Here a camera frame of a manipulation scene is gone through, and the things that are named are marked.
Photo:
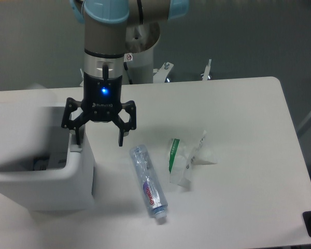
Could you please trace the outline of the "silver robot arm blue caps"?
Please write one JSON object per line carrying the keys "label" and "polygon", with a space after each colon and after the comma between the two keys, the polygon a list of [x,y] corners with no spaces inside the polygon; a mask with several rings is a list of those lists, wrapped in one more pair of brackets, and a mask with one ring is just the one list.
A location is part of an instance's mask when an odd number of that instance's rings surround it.
{"label": "silver robot arm blue caps", "polygon": [[113,122],[119,128],[119,146],[136,129],[136,105],[121,102],[127,29],[182,17],[189,1],[71,1],[77,19],[84,22],[82,101],[67,98],[62,128],[75,133],[88,121]]}

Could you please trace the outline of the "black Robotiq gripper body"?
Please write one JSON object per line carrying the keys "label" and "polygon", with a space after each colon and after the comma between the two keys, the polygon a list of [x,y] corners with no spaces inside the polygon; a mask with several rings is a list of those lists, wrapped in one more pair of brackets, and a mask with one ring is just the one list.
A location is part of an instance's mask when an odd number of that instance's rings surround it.
{"label": "black Robotiq gripper body", "polygon": [[98,78],[84,73],[82,116],[93,122],[111,122],[122,110],[122,76]]}

